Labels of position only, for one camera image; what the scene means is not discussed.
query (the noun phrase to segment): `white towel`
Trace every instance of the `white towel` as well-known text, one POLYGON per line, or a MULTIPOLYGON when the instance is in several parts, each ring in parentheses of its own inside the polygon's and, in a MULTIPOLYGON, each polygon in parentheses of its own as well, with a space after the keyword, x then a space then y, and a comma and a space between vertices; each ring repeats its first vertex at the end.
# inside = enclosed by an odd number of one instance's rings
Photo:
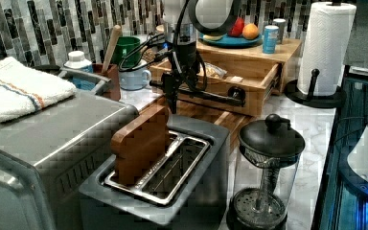
POLYGON ((76 93, 57 76, 28 68, 13 57, 0 61, 0 123, 36 112, 76 93))

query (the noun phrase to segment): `wooden crate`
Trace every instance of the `wooden crate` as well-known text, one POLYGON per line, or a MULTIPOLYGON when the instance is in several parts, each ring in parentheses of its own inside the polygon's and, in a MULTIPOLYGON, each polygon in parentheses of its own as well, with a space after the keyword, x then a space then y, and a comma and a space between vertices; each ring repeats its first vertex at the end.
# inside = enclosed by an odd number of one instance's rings
MULTIPOLYGON (((232 86, 240 87, 246 93, 245 105, 233 106, 182 94, 178 95, 178 99, 260 117, 265 100, 271 93, 283 93, 286 84, 298 77, 300 46, 300 40, 285 39, 284 44, 276 46, 275 54, 267 55, 263 54, 262 45, 245 49, 222 49, 198 42, 197 49, 203 60, 227 71, 222 80, 208 78, 205 91, 228 96, 232 86), (235 76, 243 78, 242 82, 232 81, 235 76)), ((160 81, 163 72, 170 69, 167 60, 151 66, 152 79, 160 81)))

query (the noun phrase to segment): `fruit bowl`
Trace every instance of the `fruit bowl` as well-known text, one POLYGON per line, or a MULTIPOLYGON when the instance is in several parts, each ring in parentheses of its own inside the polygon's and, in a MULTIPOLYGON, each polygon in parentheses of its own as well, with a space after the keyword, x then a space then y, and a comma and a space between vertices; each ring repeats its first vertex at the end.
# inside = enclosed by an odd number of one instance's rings
POLYGON ((259 34, 256 38, 252 40, 245 39, 243 36, 233 37, 225 34, 220 40, 208 40, 204 39, 204 34, 199 34, 199 39, 205 43, 212 46, 219 46, 222 48, 241 48, 241 47, 251 47, 254 45, 260 45, 262 40, 262 35, 259 34))

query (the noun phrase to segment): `white marble countertop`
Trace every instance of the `white marble countertop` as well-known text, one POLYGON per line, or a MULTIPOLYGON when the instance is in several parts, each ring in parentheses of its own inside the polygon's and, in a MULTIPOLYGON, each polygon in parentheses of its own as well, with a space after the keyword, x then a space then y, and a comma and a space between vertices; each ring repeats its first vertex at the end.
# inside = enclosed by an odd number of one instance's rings
POLYGON ((135 91, 121 89, 121 99, 119 102, 124 104, 132 104, 140 111, 147 105, 157 100, 160 96, 160 94, 152 92, 149 86, 135 91))
MULTIPOLYGON (((121 94, 121 102, 132 104, 138 110, 143 109, 160 97, 160 94, 153 93, 148 87, 137 91, 121 90, 121 94)), ((298 131, 306 141, 306 147, 301 153, 287 207, 287 230, 311 229, 313 213, 331 137, 335 109, 307 107, 295 103, 283 95, 272 96, 267 100, 261 119, 264 119, 271 113, 276 113, 281 117, 290 119, 291 127, 298 131)), ((229 157, 228 199, 234 194, 235 161, 237 156, 237 151, 235 150, 229 157)), ((253 168, 252 165, 247 164, 249 169, 253 168)), ((235 186, 235 192, 241 188, 242 186, 240 185, 235 186)), ((228 229, 226 218, 223 218, 219 230, 226 229, 228 229)))

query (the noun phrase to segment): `white mug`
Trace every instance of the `white mug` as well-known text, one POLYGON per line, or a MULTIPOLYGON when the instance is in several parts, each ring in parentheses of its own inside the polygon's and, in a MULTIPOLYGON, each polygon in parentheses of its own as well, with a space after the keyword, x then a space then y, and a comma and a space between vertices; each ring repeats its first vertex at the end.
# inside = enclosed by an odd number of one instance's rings
MULTIPOLYGON (((138 66, 147 62, 141 60, 138 66)), ((119 85, 125 90, 139 90, 146 87, 151 79, 151 72, 145 67, 132 72, 119 72, 119 85)))

